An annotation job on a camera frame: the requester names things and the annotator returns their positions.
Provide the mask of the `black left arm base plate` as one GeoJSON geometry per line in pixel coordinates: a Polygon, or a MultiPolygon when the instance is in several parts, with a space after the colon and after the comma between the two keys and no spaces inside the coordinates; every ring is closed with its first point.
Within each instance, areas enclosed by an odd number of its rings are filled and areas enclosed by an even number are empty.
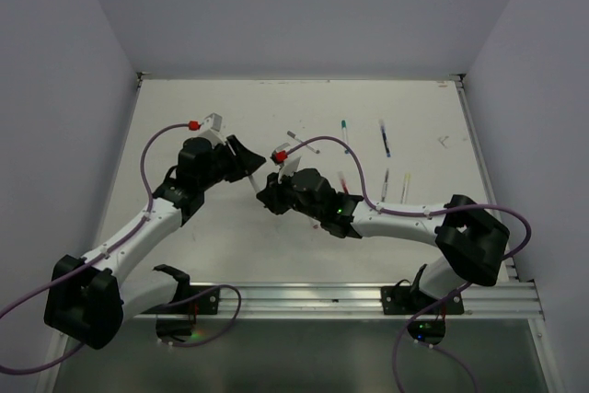
{"type": "Polygon", "coordinates": [[[162,341],[187,343],[202,341],[205,332],[197,328],[199,317],[218,313],[220,288],[216,286],[206,295],[178,306],[154,306],[145,311],[156,316],[156,336],[162,341]]]}

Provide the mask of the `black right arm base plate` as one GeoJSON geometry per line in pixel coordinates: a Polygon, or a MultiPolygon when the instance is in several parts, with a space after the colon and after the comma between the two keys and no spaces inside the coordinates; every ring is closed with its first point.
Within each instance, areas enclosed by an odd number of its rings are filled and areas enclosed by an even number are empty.
{"type": "Polygon", "coordinates": [[[407,326],[406,334],[417,342],[436,346],[445,337],[447,317],[465,313],[462,297],[457,295],[440,306],[431,307],[435,300],[412,285],[405,285],[407,282],[408,280],[401,280],[394,285],[380,288],[383,314],[412,317],[427,307],[425,315],[433,316],[433,319],[416,318],[407,326]]]}

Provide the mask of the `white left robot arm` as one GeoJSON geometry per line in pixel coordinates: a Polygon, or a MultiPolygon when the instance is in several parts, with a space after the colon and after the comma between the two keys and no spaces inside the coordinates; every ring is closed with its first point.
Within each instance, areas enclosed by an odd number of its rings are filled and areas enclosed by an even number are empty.
{"type": "Polygon", "coordinates": [[[131,223],[84,256],[66,255],[54,265],[44,323],[99,350],[112,341],[125,320],[146,310],[185,310],[192,295],[187,273],[160,264],[147,280],[132,283],[129,275],[201,209],[212,186],[246,178],[265,161],[234,135],[223,142],[204,137],[186,140],[176,165],[131,223]]]}

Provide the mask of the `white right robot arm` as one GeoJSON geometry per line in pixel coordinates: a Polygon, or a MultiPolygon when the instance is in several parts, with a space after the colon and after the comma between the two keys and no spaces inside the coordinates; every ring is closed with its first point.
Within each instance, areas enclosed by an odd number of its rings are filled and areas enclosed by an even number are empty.
{"type": "Polygon", "coordinates": [[[334,237],[390,237],[439,249],[442,257],[420,267],[409,291],[393,296],[424,313],[466,283],[494,286],[510,236],[504,224],[464,195],[424,206],[416,217],[401,216],[391,213],[391,205],[373,207],[361,195],[335,191],[314,168],[289,176],[271,173],[257,199],[276,215],[304,214],[334,237]]]}

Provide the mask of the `black white marker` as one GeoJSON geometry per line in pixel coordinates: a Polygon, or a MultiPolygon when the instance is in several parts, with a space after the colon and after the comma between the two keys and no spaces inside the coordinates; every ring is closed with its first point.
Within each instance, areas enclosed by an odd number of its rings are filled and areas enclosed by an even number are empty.
{"type": "Polygon", "coordinates": [[[258,186],[255,178],[252,175],[249,175],[248,181],[249,181],[252,189],[254,190],[254,193],[257,194],[260,191],[260,189],[259,189],[259,186],[258,186]]]}

